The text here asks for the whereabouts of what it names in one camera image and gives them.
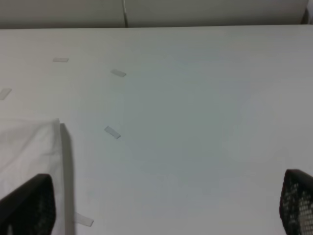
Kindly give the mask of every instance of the white cloth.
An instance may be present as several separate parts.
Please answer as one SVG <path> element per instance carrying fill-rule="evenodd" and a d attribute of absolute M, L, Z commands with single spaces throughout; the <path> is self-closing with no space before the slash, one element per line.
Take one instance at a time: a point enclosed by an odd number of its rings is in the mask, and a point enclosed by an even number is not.
<path fill-rule="evenodd" d="M 53 181 L 56 221 L 52 235 L 65 234 L 60 123 L 0 119 L 0 198 L 38 173 Z"/>

